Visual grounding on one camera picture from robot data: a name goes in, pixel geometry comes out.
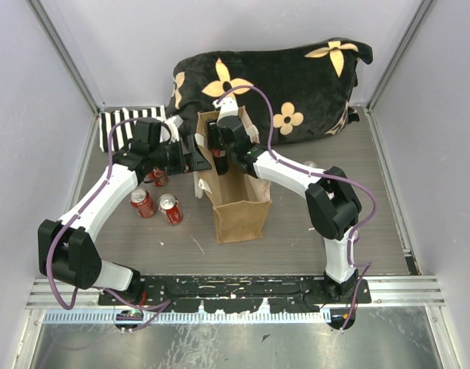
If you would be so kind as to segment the glass cola bottle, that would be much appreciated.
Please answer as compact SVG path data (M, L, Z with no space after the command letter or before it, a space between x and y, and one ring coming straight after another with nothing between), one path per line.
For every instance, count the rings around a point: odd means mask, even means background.
M216 121L207 123L208 149L212 154L215 168L218 175L225 175L228 172L228 158L226 156L224 141Z

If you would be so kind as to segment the brown jute canvas bag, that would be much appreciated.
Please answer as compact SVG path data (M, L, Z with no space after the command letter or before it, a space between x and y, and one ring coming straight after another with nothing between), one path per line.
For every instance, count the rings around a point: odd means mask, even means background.
M215 158L208 148L208 123L218 116L217 111L198 114L195 138L212 168L195 172L196 196L201 198L205 194L212 203L219 244L255 240L262 237L272 203L270 182L242 173L230 155L225 156L228 170L218 174Z

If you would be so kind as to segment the purple grape can back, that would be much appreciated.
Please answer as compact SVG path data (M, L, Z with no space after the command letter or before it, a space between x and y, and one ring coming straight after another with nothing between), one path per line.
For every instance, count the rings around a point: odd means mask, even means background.
M314 163L313 161L305 161L303 165L305 166L306 170L312 171L312 170L318 169L317 164Z

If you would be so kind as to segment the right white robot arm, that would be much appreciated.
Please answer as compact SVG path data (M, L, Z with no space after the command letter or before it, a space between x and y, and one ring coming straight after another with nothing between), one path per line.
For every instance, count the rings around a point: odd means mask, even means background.
M362 205L342 169L311 168L269 151L251 141L240 118L209 118L205 123L208 149L220 175L236 167L243 174L281 185L306 200L312 227L324 238L326 266L324 291L342 303L357 286L358 268L353 265L352 232Z

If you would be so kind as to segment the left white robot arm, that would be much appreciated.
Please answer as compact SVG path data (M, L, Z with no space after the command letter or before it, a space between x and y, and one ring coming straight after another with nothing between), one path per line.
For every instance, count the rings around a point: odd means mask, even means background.
M173 128L154 118L132 118L132 138L116 153L108 155L108 166L86 196L57 221L45 220L38 228L38 267L48 279L56 301L65 310L58 292L58 281L75 290L107 289L124 304L135 304L142 297L141 275L133 268L106 262L95 247L102 226L118 205L154 169L167 175L180 175L211 169L195 138L188 136L188 152L182 143L170 138L160 140L162 131Z

